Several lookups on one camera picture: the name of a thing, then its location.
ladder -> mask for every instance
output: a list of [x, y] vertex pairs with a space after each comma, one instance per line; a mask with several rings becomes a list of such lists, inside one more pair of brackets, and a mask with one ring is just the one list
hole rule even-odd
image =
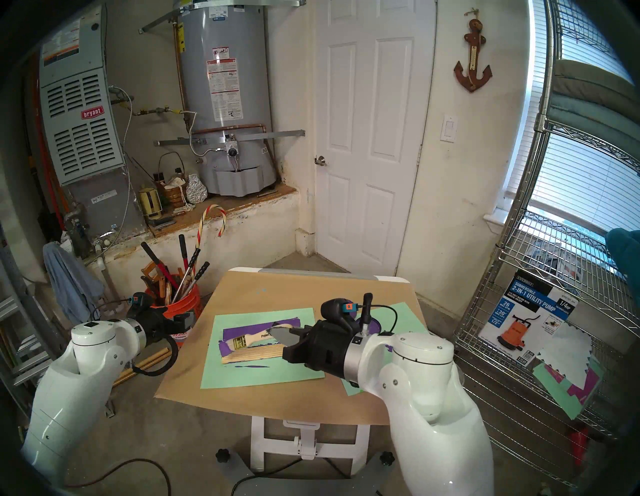
[[[33, 388], [28, 381], [35, 380], [64, 352], [67, 340], [47, 317], [35, 298], [35, 287], [27, 285], [15, 263], [0, 223], [0, 327], [6, 353], [0, 357], [0, 380], [20, 410], [29, 417], [33, 403]], [[9, 339], [10, 330], [3, 323], [14, 324], [22, 316], [29, 335], [17, 346]]]

black knob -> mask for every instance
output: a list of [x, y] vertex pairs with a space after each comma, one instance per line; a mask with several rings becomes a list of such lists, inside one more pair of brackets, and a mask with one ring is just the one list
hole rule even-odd
[[382, 465], [391, 467], [391, 465], [393, 465], [393, 462], [395, 462], [395, 460], [396, 460], [396, 457], [390, 451], [383, 451], [382, 454], [380, 455], [380, 461], [382, 462]]
[[226, 463], [231, 459], [231, 454], [229, 453], [228, 449], [222, 449], [220, 448], [218, 450], [218, 452], [216, 453], [216, 460], [218, 460], [218, 463]]

paintbrush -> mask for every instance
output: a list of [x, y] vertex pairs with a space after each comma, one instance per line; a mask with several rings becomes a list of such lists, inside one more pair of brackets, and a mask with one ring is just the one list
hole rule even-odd
[[[278, 324], [274, 327], [286, 327], [292, 328], [291, 324]], [[227, 339], [224, 344], [228, 346], [229, 353], [233, 353], [239, 349], [246, 348], [247, 346], [251, 346], [253, 343], [258, 341], [264, 341], [266, 339], [271, 339], [273, 336], [269, 333], [270, 329], [264, 330], [262, 332], [256, 334], [245, 334], [243, 336], [234, 337], [231, 339]]]

bryant logo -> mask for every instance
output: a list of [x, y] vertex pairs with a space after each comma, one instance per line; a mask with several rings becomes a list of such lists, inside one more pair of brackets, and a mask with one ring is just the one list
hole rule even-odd
[[104, 108], [102, 107], [102, 105], [100, 105], [99, 107], [93, 107], [92, 109], [89, 110], [83, 110], [82, 111], [82, 118], [83, 119], [92, 119], [94, 117], [98, 117], [99, 115], [104, 114]]

orange bucket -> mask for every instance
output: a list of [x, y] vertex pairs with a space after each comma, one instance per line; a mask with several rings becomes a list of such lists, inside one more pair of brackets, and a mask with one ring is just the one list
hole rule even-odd
[[[178, 274], [172, 274], [174, 279], [179, 279]], [[145, 293], [151, 294], [148, 289], [145, 289]], [[163, 314], [167, 319], [173, 319], [174, 316], [180, 314], [186, 314], [187, 312], [193, 311], [195, 315], [195, 319], [193, 323], [200, 318], [200, 314], [202, 313], [202, 302], [200, 301], [200, 290], [198, 289], [198, 285], [196, 284], [193, 289], [189, 292], [189, 294], [183, 297], [180, 301], [176, 301], [171, 305], [167, 305], [166, 312]], [[178, 347], [181, 347], [184, 341], [187, 339], [187, 336], [191, 332], [191, 329], [187, 330], [187, 332], [180, 334], [171, 334], [173, 339], [175, 339]]]

